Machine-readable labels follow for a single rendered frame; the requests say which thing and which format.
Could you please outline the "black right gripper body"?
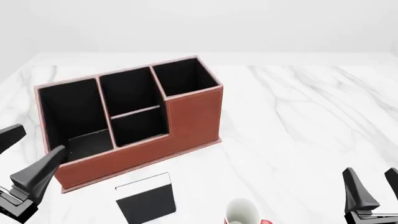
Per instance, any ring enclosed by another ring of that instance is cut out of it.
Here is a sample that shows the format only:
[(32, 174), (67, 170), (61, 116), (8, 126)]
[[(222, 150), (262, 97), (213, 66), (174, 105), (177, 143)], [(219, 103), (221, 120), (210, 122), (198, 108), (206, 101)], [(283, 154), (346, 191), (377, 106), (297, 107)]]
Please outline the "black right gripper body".
[(373, 208), (346, 208), (347, 224), (398, 224), (398, 214), (373, 214)]

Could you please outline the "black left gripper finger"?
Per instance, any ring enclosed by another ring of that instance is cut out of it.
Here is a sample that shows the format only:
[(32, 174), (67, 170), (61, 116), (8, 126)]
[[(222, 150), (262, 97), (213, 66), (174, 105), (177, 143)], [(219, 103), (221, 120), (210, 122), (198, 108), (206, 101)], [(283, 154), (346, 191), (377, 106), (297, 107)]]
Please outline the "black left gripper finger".
[(0, 154), (15, 145), (24, 136), (26, 136), (26, 131), (22, 124), (14, 124), (0, 129)]
[(65, 160), (66, 148), (59, 145), (29, 167), (10, 176), (13, 187), (27, 193), (34, 203), (41, 203), (51, 178)]

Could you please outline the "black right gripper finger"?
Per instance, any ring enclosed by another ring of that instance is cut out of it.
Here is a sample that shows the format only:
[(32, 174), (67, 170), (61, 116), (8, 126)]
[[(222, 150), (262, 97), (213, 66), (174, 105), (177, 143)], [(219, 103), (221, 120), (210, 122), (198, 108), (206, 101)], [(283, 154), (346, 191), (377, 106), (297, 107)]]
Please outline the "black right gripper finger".
[(371, 211), (379, 202), (366, 190), (352, 167), (343, 171), (345, 185), (345, 212)]
[(398, 169), (392, 167), (384, 173), (387, 182), (393, 190), (396, 199), (398, 199)]

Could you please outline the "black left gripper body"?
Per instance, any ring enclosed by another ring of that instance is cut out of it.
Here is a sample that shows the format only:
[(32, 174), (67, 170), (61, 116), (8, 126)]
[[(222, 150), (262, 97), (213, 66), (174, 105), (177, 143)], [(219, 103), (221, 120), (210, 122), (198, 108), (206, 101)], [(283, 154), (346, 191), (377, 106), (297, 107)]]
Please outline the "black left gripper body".
[(18, 188), (7, 190), (0, 186), (0, 213), (24, 224), (38, 211), (29, 194)]

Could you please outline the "red-brown desk caddy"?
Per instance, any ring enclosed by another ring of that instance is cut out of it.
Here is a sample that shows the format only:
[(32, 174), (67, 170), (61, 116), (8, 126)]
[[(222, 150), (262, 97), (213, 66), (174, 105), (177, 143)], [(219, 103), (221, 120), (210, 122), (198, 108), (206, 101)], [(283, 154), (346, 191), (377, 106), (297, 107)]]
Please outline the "red-brown desk caddy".
[(72, 192), (221, 141), (223, 85), (196, 55), (34, 88), (46, 152)]

